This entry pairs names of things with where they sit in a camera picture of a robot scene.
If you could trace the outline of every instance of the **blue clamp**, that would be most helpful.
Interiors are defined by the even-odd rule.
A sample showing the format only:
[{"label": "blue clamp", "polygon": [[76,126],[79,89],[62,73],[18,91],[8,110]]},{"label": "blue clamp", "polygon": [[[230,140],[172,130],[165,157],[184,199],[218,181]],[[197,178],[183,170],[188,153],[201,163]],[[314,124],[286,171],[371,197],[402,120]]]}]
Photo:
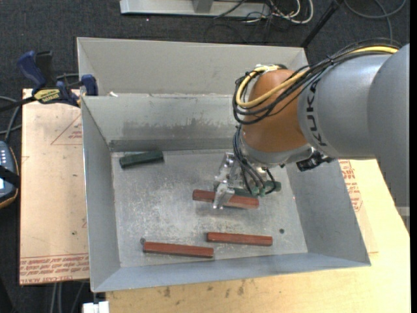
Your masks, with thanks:
[{"label": "blue clamp", "polygon": [[[45,77],[36,65],[35,57],[35,52],[29,51],[19,58],[17,64],[23,75],[35,83],[32,97],[43,104],[64,103],[79,107],[79,96],[74,94],[64,82],[58,81],[55,85],[48,84],[47,80],[50,80],[51,76]],[[91,74],[84,75],[80,84],[85,87],[85,94],[83,95],[98,95],[97,83]]]}]

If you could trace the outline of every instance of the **wooden table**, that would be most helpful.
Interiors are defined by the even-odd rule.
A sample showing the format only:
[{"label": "wooden table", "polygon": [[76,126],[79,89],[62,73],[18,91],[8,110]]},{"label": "wooden table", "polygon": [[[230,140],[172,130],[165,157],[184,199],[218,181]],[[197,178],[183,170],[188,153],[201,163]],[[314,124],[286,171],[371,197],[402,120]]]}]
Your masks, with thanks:
[{"label": "wooden table", "polygon": [[371,267],[112,291],[110,312],[410,312],[409,233],[376,161],[351,163],[378,246]]}]

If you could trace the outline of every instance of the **electronic device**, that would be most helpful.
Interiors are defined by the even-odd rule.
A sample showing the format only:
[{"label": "electronic device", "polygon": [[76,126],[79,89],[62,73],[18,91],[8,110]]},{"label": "electronic device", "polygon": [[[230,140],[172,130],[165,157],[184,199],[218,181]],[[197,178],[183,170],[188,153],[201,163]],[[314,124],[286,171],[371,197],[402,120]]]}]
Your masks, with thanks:
[{"label": "electronic device", "polygon": [[19,177],[16,157],[7,143],[0,141],[0,209],[18,195]]}]

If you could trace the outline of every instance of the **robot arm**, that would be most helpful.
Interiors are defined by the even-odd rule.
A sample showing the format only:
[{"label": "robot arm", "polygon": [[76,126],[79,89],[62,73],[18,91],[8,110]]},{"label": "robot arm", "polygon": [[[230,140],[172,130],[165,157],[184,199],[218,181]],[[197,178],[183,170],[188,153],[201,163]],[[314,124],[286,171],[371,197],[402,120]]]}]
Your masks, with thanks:
[{"label": "robot arm", "polygon": [[240,125],[214,182],[214,207],[237,188],[271,192],[269,168],[296,162],[304,171],[335,158],[376,158],[396,205],[408,205],[409,54],[409,44],[355,45],[296,72],[261,66],[238,79]]}]

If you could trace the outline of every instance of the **dark gray carpet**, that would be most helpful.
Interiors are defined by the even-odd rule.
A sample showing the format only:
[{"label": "dark gray carpet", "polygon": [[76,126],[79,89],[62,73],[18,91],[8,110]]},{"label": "dark gray carpet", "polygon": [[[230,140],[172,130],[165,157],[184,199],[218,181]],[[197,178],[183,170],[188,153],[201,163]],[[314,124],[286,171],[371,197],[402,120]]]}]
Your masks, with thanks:
[{"label": "dark gray carpet", "polygon": [[[16,68],[18,57],[28,51],[52,50],[58,74],[77,72],[76,37],[154,39],[186,42],[242,43],[270,46],[299,46],[332,0],[313,0],[314,19],[294,26],[275,20],[269,30],[265,22],[244,25],[227,18],[213,20],[189,16],[121,16],[120,0],[0,0],[0,95],[19,99],[20,90],[31,87]],[[348,0],[368,14],[380,14],[372,0]],[[387,12],[402,0],[379,0]],[[410,41],[410,0],[390,17],[393,39]],[[386,19],[368,20],[354,15],[345,5],[332,16],[308,47],[311,63],[324,59],[347,44],[388,37]],[[0,113],[0,130],[7,127],[11,112]],[[20,131],[10,145],[20,159]],[[52,286],[18,286],[19,206],[17,200],[0,210],[0,278],[11,301],[21,313],[49,312]],[[79,283],[63,284],[64,312],[70,310]],[[85,286],[81,302],[91,301]]]}]

